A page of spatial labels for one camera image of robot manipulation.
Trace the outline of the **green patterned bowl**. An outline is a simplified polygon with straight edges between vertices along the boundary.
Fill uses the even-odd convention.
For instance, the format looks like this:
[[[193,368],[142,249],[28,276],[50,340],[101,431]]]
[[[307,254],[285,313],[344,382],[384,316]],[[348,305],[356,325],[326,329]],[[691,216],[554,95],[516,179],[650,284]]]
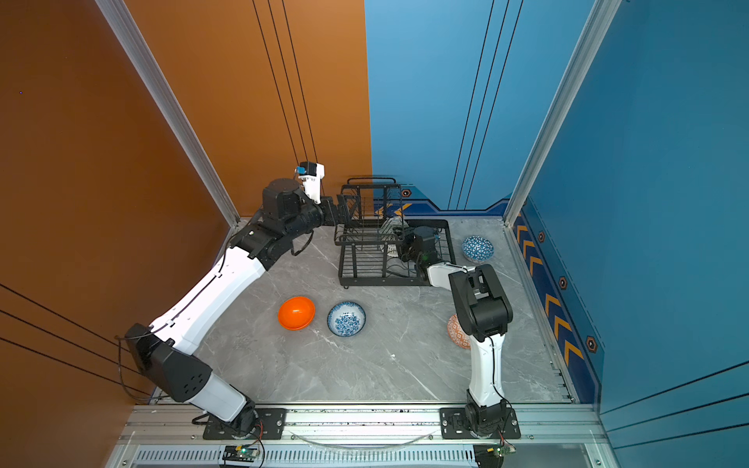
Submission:
[[[380,234],[382,236],[402,237],[407,228],[409,228],[409,224],[403,218],[392,216],[380,226]]]

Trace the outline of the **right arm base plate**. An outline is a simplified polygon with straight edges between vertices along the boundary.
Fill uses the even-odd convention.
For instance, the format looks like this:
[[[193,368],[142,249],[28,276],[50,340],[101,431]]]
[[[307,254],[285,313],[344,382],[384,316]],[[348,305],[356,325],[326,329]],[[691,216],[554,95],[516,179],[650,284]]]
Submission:
[[[509,409],[497,423],[488,426],[491,433],[478,433],[471,428],[465,407],[448,407],[439,411],[441,435],[445,440],[483,439],[520,440],[522,438],[519,419],[514,409]]]

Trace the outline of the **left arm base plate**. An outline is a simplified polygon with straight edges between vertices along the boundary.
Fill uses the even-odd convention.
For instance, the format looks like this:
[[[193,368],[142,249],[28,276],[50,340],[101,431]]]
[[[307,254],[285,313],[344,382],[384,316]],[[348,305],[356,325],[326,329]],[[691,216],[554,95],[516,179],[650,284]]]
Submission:
[[[214,415],[205,420],[203,440],[277,441],[282,438],[287,410],[285,408],[255,409],[253,422],[245,429],[239,423],[224,422]]]

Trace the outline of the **orange bowl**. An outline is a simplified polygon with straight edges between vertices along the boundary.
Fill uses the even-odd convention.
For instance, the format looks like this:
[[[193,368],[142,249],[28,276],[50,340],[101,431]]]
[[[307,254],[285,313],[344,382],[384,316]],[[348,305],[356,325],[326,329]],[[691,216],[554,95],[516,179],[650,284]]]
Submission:
[[[286,330],[300,331],[309,326],[316,315],[316,306],[310,298],[296,296],[284,302],[278,311],[278,322]]]

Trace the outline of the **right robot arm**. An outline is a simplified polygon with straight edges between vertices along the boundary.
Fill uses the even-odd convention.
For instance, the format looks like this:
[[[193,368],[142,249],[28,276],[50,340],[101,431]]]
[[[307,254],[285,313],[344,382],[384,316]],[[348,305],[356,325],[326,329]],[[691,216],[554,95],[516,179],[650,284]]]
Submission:
[[[495,269],[443,259],[430,226],[397,227],[397,253],[417,267],[430,286],[451,292],[460,329],[467,335],[471,378],[465,417],[479,438],[521,437],[516,411],[502,388],[502,349],[514,312]]]

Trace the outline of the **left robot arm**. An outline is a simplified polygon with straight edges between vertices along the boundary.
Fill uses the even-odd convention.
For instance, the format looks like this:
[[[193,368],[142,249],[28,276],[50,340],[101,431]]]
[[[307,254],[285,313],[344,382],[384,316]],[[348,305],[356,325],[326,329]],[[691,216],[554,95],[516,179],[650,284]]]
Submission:
[[[351,219],[343,195],[318,196],[319,184],[277,179],[261,208],[232,235],[218,262],[175,306],[150,325],[134,325],[123,342],[138,371],[168,397],[206,411],[238,432],[257,420],[255,404],[195,356],[208,331],[239,294],[294,249],[296,238]]]

